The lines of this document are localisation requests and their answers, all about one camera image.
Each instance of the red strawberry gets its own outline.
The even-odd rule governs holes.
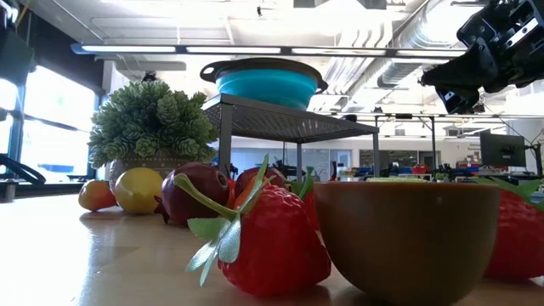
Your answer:
[[[268,156],[252,185],[242,193],[245,200],[236,210],[206,198],[186,175],[181,173],[174,179],[178,187],[223,216],[188,221],[197,237],[209,240],[187,266],[187,271],[204,266],[201,285],[216,257],[233,285],[257,296],[297,292],[331,273],[331,260],[309,223],[303,202],[270,185],[274,177],[263,181],[266,165]]]
[[[309,223],[314,230],[320,230],[320,224],[317,222],[317,212],[315,211],[315,192],[310,190],[303,199],[304,210],[308,216]]]
[[[544,275],[544,206],[530,201],[541,181],[515,186],[498,178],[474,180],[502,189],[495,249],[485,276],[522,281]]]
[[[283,188],[264,187],[255,207],[241,220],[238,258],[218,263],[233,285],[256,296],[269,296],[299,291],[330,275],[331,260],[303,205]]]
[[[308,176],[305,178],[302,184],[298,182],[291,182],[291,190],[295,195],[303,199],[303,208],[308,216],[312,228],[314,228],[314,230],[319,230],[320,225],[317,222],[317,212],[315,211],[314,180],[312,179],[313,171],[313,167],[307,167],[306,173]]]

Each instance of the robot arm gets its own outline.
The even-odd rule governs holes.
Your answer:
[[[423,73],[450,114],[469,112],[479,89],[498,93],[544,78],[544,1],[490,0],[457,32],[467,52]]]

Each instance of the lemon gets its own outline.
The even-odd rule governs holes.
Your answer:
[[[116,182],[115,196],[119,206],[127,213],[153,213],[161,197],[162,176],[146,167],[132,168]]]

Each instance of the table surface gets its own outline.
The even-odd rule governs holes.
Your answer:
[[[335,269],[293,297],[258,300],[237,291],[217,268],[200,288],[199,274],[184,269],[202,244],[158,215],[85,212],[74,195],[0,204],[0,305],[375,305]],[[543,279],[483,281],[456,304],[511,305],[544,305]]]

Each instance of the strawberry stem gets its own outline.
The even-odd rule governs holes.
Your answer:
[[[202,205],[210,208],[211,210],[220,214],[222,217],[226,218],[229,221],[233,221],[236,215],[238,214],[237,211],[229,209],[222,205],[219,205],[214,200],[203,195],[200,191],[198,191],[195,188],[195,186],[190,182],[187,175],[185,175],[184,173],[180,173],[176,175],[173,178],[173,183],[179,188],[181,188],[183,191],[187,192],[189,196],[192,196],[195,200],[202,203]]]
[[[303,189],[300,190],[298,197],[303,200],[306,194],[311,190],[312,186],[312,172],[314,171],[313,167],[306,167],[306,179],[304,180]]]

